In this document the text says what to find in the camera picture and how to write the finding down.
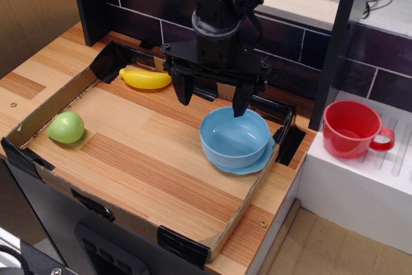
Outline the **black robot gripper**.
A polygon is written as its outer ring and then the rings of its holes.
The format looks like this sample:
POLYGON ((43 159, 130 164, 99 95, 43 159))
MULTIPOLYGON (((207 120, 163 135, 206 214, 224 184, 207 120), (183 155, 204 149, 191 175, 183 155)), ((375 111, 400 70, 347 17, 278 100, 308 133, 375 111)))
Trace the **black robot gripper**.
POLYGON ((241 19, 219 27, 193 13, 195 40, 162 45, 164 70, 172 77, 175 94, 184 106, 191 101, 196 78, 236 87, 234 117, 243 116, 253 94, 265 90, 271 67, 241 44, 240 26, 241 19))

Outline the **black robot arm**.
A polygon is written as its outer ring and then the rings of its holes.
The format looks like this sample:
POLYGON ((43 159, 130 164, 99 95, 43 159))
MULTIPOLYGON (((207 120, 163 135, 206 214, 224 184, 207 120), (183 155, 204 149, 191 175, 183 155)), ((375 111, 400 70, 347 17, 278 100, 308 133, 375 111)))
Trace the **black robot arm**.
POLYGON ((183 105, 190 103, 198 79, 235 87, 235 117, 245 113, 253 95, 265 90, 271 67, 252 54, 258 42, 245 43, 239 34, 245 19, 263 32, 254 15, 261 4, 263 0, 195 0, 191 23, 196 39, 161 47, 164 70, 183 105))

